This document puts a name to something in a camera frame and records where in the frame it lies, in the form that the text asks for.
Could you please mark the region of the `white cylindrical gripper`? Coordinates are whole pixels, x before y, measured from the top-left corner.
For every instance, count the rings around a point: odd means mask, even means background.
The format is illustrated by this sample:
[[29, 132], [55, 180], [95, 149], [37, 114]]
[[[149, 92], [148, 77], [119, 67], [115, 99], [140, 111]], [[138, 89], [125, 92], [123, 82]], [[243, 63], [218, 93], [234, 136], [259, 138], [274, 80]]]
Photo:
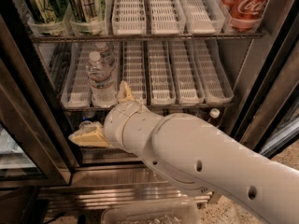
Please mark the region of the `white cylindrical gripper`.
[[77, 129], [68, 139], [77, 146], [93, 144], [124, 150], [140, 155], [150, 139], [150, 134], [163, 118], [135, 101], [129, 84], [122, 80], [116, 105], [106, 116], [104, 126], [94, 121], [92, 127]]

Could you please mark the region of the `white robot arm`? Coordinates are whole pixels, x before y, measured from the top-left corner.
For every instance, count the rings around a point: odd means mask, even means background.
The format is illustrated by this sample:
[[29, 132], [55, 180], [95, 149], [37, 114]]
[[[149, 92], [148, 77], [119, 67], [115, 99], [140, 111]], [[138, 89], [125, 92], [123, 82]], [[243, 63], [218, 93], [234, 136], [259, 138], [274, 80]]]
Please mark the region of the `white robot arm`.
[[266, 224], [299, 224], [298, 170], [242, 146], [196, 116], [150, 111], [124, 81], [105, 121], [90, 122], [68, 139], [80, 147], [132, 153], [189, 196], [214, 190]]

